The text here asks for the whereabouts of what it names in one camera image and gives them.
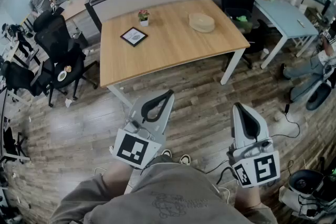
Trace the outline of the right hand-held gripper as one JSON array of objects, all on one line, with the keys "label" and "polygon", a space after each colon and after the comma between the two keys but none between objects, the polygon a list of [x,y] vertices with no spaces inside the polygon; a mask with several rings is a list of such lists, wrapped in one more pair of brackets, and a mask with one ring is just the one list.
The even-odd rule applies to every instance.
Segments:
[{"label": "right hand-held gripper", "polygon": [[268,138],[266,120],[255,109],[239,102],[233,105],[232,137],[235,146],[244,146],[238,149],[232,146],[227,152],[242,188],[259,186],[280,177],[279,152]]}]

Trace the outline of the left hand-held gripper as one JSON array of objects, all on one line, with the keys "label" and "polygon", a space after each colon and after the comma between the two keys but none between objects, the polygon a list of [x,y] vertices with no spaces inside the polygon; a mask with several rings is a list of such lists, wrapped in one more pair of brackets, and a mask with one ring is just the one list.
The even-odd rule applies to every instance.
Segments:
[{"label": "left hand-held gripper", "polygon": [[144,169],[165,144],[164,131],[174,101],[173,90],[153,91],[139,97],[131,109],[131,116],[144,123],[125,120],[125,127],[117,132],[113,158],[136,169]]}]

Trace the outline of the person's left forearm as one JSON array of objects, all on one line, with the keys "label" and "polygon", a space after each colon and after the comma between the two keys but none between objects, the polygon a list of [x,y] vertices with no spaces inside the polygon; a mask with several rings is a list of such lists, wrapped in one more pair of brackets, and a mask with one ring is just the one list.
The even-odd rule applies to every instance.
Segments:
[{"label": "person's left forearm", "polygon": [[133,167],[127,163],[116,160],[102,175],[102,181],[107,189],[110,199],[122,196],[128,186],[133,173]]}]

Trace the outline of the person's right forearm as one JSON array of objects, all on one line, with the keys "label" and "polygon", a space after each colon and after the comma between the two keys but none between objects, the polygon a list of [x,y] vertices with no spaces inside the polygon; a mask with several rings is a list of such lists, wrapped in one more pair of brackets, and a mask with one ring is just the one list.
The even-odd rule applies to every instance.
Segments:
[{"label": "person's right forearm", "polygon": [[257,208],[261,205],[260,189],[258,186],[242,188],[238,186],[234,207],[242,212],[251,208]]}]

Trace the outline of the wooden table with white legs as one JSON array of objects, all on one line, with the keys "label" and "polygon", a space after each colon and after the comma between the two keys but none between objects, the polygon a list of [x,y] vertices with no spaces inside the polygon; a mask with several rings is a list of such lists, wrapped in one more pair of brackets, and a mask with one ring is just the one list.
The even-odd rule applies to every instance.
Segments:
[{"label": "wooden table with white legs", "polygon": [[[225,85],[244,51],[250,45],[232,21],[212,0],[187,0],[150,7],[148,27],[142,27],[135,12],[102,24],[100,43],[100,85],[107,87],[124,104],[132,103],[118,83],[200,59],[233,52],[220,83]],[[210,33],[189,26],[189,14],[203,13],[215,21]],[[120,36],[135,27],[148,37],[132,47]]]}]

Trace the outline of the grey round chair base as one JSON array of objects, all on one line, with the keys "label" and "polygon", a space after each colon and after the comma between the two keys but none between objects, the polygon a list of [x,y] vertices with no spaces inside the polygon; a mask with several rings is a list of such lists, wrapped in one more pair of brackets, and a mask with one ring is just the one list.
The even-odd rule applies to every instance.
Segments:
[{"label": "grey round chair base", "polygon": [[326,83],[320,84],[306,103],[308,111],[314,111],[319,108],[330,95],[332,88]]}]

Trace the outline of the white and black device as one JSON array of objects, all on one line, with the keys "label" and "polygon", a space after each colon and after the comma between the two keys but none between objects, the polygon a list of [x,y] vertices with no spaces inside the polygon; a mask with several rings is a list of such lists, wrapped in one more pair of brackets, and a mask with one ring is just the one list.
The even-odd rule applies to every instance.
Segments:
[{"label": "white and black device", "polygon": [[292,209],[292,215],[317,224],[336,224],[336,174],[302,169],[279,189],[279,201]]}]

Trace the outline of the black framed picture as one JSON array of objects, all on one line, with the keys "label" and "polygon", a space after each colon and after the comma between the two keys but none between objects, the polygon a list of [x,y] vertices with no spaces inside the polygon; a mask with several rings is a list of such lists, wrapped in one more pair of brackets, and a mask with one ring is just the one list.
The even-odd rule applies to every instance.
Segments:
[{"label": "black framed picture", "polygon": [[123,33],[120,38],[126,41],[132,47],[136,47],[142,41],[144,41],[148,37],[147,34],[138,30],[135,27],[130,28],[125,33]]}]

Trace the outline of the person's grey-brown shirt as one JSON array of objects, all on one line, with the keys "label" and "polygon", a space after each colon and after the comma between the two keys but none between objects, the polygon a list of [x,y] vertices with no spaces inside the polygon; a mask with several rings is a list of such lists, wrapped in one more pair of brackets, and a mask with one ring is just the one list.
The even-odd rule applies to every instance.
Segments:
[{"label": "person's grey-brown shirt", "polygon": [[98,174],[63,198],[48,224],[277,224],[271,209],[238,211],[206,176],[187,165],[157,163],[130,193],[110,199]]}]

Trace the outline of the potted pink flower plant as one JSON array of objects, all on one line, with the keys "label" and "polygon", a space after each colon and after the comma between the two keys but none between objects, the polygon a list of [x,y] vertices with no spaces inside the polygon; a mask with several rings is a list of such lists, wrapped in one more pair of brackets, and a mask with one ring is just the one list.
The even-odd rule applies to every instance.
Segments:
[{"label": "potted pink flower plant", "polygon": [[141,26],[148,26],[149,25],[149,12],[146,9],[140,10],[138,12],[138,18]]}]

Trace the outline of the light blue table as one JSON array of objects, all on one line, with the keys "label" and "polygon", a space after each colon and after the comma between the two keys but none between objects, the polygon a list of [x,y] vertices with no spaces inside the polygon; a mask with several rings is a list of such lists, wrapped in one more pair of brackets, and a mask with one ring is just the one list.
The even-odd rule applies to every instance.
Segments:
[{"label": "light blue table", "polygon": [[295,38],[305,39],[302,43],[300,51],[296,54],[296,57],[299,58],[318,36],[317,29],[308,20],[308,18],[299,11],[298,8],[287,2],[281,2],[279,0],[274,0],[272,2],[266,0],[255,0],[255,6],[267,17],[267,19],[282,35],[282,38],[279,40],[277,45],[261,64],[262,69],[265,69],[268,66],[287,40]]}]

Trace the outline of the black office chair with plate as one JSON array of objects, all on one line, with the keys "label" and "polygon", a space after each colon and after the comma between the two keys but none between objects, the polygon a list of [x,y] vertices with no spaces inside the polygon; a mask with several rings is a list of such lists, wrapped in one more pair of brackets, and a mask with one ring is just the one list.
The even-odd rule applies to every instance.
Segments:
[{"label": "black office chair with plate", "polygon": [[[45,67],[54,75],[49,85],[48,105],[50,107],[53,107],[51,103],[53,91],[57,90],[63,95],[67,95],[67,92],[62,89],[72,83],[74,84],[72,98],[76,101],[76,91],[81,79],[90,83],[94,89],[98,88],[98,84],[86,78],[84,74],[93,66],[99,66],[100,63],[94,61],[85,66],[86,55],[80,45],[70,37],[62,15],[53,14],[50,11],[43,12],[34,21],[33,30],[35,43],[48,55]],[[67,73],[64,81],[59,82],[57,77],[65,66],[71,66],[71,72]]]}]

